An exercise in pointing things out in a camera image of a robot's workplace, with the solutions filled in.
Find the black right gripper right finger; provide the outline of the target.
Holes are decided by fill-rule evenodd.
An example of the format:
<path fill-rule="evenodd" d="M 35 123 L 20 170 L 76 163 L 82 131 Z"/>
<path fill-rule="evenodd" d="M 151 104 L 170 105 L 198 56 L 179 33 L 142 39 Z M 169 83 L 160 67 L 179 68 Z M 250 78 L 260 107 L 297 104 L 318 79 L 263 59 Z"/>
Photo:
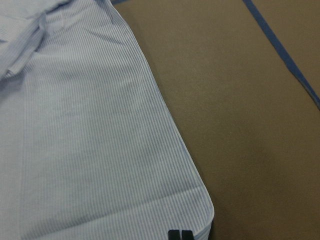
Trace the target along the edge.
<path fill-rule="evenodd" d="M 192 230 L 182 230 L 181 231 L 182 240 L 194 240 L 194 234 Z"/>

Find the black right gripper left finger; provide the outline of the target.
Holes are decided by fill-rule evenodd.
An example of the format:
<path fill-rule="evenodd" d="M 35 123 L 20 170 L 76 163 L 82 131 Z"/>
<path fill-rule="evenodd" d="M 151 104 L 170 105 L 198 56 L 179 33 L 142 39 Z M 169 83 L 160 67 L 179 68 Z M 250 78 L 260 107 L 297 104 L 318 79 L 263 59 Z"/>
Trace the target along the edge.
<path fill-rule="evenodd" d="M 168 231 L 168 240 L 181 240 L 180 231 L 178 229 L 170 229 Z"/>

